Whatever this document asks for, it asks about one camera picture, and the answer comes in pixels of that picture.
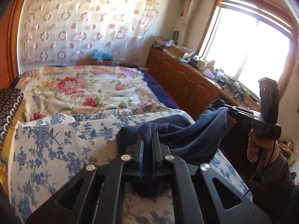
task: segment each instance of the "clutter on cabinet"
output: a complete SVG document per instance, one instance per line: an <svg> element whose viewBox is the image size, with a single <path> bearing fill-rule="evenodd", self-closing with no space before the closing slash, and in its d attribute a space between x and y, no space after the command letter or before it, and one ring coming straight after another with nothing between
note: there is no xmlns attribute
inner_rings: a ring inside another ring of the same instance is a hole
<svg viewBox="0 0 299 224"><path fill-rule="evenodd" d="M174 40L165 40L158 35L156 37L152 47L154 47L155 49L158 49L158 50L163 50L163 49L171 46L172 44L175 44Z"/></svg>
<svg viewBox="0 0 299 224"><path fill-rule="evenodd" d="M212 80L215 79L214 74L211 72L211 70L210 70L209 68L206 68L206 69L204 70L204 75L205 75L206 77L212 79Z"/></svg>
<svg viewBox="0 0 299 224"><path fill-rule="evenodd" d="M281 154L288 160L288 163L291 165L298 156L298 150L294 150L294 143L292 140L281 141L278 140L278 145L281 151Z"/></svg>
<svg viewBox="0 0 299 224"><path fill-rule="evenodd" d="M210 69L210 71L212 72L212 73L214 73L214 70L215 70L215 61L214 60L212 60L212 61L210 61L208 64L207 64L207 66L206 66L206 69Z"/></svg>
<svg viewBox="0 0 299 224"><path fill-rule="evenodd" d="M191 56L192 56L191 54L185 53L185 54L183 55L182 59L184 59L184 60L190 62L190 60L191 60Z"/></svg>
<svg viewBox="0 0 299 224"><path fill-rule="evenodd" d="M180 62L183 62L183 63L185 63L185 64L189 64L189 62L187 61L187 60L185 60L185 59L182 59L182 58L180 58L180 59L178 59Z"/></svg>
<svg viewBox="0 0 299 224"><path fill-rule="evenodd" d="M188 55L195 54L195 51L192 49L174 44L169 46L168 51L171 54L173 54L176 58L183 58L183 56L186 56L185 53L187 53Z"/></svg>
<svg viewBox="0 0 299 224"><path fill-rule="evenodd" d="M205 68L206 65L207 65L206 62L205 62L204 60L201 60L201 59L200 59L200 60L197 62L196 67L197 67L198 70L200 70L200 71L204 71L204 68Z"/></svg>
<svg viewBox="0 0 299 224"><path fill-rule="evenodd" d="M196 68L198 60L199 60L199 56L198 55L192 55L191 58L190 58L189 64L191 66L193 66L194 68Z"/></svg>
<svg viewBox="0 0 299 224"><path fill-rule="evenodd" d="M94 49L92 53L92 64L97 66L111 66L113 63L113 54L103 53L99 49Z"/></svg>
<svg viewBox="0 0 299 224"><path fill-rule="evenodd" d="M223 72L220 71L219 69L215 69L214 71L214 75L215 75L215 81L217 82L219 78L221 78L223 76Z"/></svg>
<svg viewBox="0 0 299 224"><path fill-rule="evenodd" d="M248 94L247 90L241 87L240 84L234 79L230 78L229 76L223 75L217 80L217 82L220 85L223 85L223 90L229 88L229 90L234 93L235 99L240 99L241 101L245 100L244 94Z"/></svg>

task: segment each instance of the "wooden wall panel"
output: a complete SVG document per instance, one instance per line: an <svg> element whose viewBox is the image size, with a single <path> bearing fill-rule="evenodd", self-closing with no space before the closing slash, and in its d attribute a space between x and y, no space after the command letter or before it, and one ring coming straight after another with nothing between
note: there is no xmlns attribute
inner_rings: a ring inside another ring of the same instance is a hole
<svg viewBox="0 0 299 224"><path fill-rule="evenodd" d="M7 88L11 83L7 59L7 40L13 4L14 2L8 7L2 19L0 19L0 88Z"/></svg>

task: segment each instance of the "window curtain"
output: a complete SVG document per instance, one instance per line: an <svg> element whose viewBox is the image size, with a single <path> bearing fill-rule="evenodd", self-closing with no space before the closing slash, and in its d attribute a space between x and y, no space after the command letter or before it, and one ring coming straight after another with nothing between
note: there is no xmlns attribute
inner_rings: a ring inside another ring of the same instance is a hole
<svg viewBox="0 0 299 224"><path fill-rule="evenodd" d="M138 64L158 9L159 0L26 0L19 63L90 64L98 48L115 62Z"/></svg>
<svg viewBox="0 0 299 224"><path fill-rule="evenodd" d="M180 29L180 36L178 39L179 45L186 45L188 25L194 16L199 0L186 0L184 4L183 17Z"/></svg>

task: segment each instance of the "wooden door frame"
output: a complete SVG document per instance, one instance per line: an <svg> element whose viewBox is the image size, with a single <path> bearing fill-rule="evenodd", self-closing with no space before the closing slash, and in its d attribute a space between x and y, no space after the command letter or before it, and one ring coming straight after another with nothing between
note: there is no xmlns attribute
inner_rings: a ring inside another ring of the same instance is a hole
<svg viewBox="0 0 299 224"><path fill-rule="evenodd" d="M25 0L15 0L10 15L8 36L7 36L7 65L10 81L12 82L18 75L17 42L18 29L21 12Z"/></svg>

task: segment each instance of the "cabinet door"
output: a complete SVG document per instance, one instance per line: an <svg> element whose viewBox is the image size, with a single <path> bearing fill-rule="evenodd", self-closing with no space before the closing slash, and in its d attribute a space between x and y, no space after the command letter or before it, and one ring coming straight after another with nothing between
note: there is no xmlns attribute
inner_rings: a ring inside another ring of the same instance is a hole
<svg viewBox="0 0 299 224"><path fill-rule="evenodd" d="M217 92L213 87L196 81L184 109L196 120L216 98Z"/></svg>
<svg viewBox="0 0 299 224"><path fill-rule="evenodd" d="M149 55L147 57L146 67L153 77L155 77L156 72L159 70L162 56L163 52L151 47Z"/></svg>
<svg viewBox="0 0 299 224"><path fill-rule="evenodd" d="M165 91L169 91L169 85L171 83L171 72L173 63L171 60L158 59L156 66L156 81L161 85Z"/></svg>
<svg viewBox="0 0 299 224"><path fill-rule="evenodd" d="M169 94L173 97L177 105L185 110L184 107L190 96L194 82L191 81L190 76L181 67L175 69L170 80Z"/></svg>

